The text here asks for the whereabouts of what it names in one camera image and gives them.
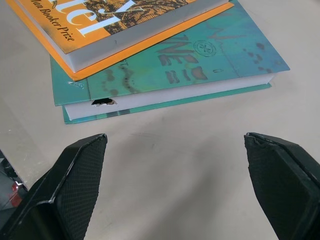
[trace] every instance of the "white table surface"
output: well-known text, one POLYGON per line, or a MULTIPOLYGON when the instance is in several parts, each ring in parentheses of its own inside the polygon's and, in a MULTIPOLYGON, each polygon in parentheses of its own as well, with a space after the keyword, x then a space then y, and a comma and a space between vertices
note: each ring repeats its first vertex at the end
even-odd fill
POLYGON ((240 0, 291 67, 270 89, 65 125, 49 54, 0 2, 0 149, 30 188, 78 139, 106 133, 87 240, 276 240, 256 200, 243 135, 320 159, 320 2, 240 0))

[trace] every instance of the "stack of books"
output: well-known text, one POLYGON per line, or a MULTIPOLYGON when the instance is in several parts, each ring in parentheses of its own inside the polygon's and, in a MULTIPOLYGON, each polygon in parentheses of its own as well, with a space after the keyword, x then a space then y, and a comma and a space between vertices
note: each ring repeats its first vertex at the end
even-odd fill
POLYGON ((271 87, 289 70, 237 0, 7 0, 81 123, 271 87))

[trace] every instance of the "circular logo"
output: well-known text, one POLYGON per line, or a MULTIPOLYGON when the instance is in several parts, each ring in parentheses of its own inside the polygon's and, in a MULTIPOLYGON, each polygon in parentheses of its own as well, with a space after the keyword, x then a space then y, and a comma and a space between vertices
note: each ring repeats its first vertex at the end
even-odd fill
POLYGON ((205 57, 211 57, 217 53, 216 47, 212 43, 204 40, 196 41, 193 48, 198 54, 205 57))

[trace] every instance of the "orange book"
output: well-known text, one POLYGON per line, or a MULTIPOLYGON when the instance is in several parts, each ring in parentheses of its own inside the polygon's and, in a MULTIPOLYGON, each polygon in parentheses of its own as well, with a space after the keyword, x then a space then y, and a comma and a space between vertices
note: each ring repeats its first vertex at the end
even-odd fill
POLYGON ((233 6, 228 0, 7 0, 7 3, 74 81, 233 6))

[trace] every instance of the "teal book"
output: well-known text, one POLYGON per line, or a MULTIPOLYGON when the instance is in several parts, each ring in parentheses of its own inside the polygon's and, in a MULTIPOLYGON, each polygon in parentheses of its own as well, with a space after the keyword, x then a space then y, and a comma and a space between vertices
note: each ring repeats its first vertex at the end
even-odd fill
POLYGON ((237 0, 234 7, 86 79, 51 57, 66 124, 269 88, 290 68, 237 0))

